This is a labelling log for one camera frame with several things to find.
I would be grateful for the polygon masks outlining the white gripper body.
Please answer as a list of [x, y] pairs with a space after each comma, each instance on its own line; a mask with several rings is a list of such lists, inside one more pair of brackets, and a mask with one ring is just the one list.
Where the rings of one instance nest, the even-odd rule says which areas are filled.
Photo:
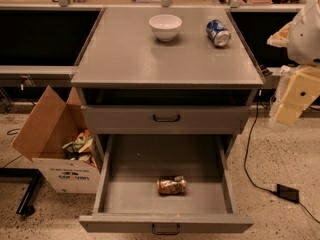
[[273, 113], [302, 113], [312, 103], [312, 67], [301, 66], [281, 75]]

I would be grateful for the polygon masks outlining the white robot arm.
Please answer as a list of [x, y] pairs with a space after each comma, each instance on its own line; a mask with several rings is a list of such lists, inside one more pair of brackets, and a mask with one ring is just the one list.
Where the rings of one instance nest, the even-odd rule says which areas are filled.
[[267, 44], [286, 47], [296, 68], [282, 67], [269, 116], [273, 125], [291, 126], [320, 96], [320, 0], [308, 0], [293, 20]]

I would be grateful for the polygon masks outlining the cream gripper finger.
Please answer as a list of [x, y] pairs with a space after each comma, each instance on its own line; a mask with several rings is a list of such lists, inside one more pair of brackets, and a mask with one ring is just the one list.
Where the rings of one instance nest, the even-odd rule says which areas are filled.
[[319, 96], [319, 67], [301, 66], [295, 72], [284, 72], [272, 104], [272, 121], [291, 126]]

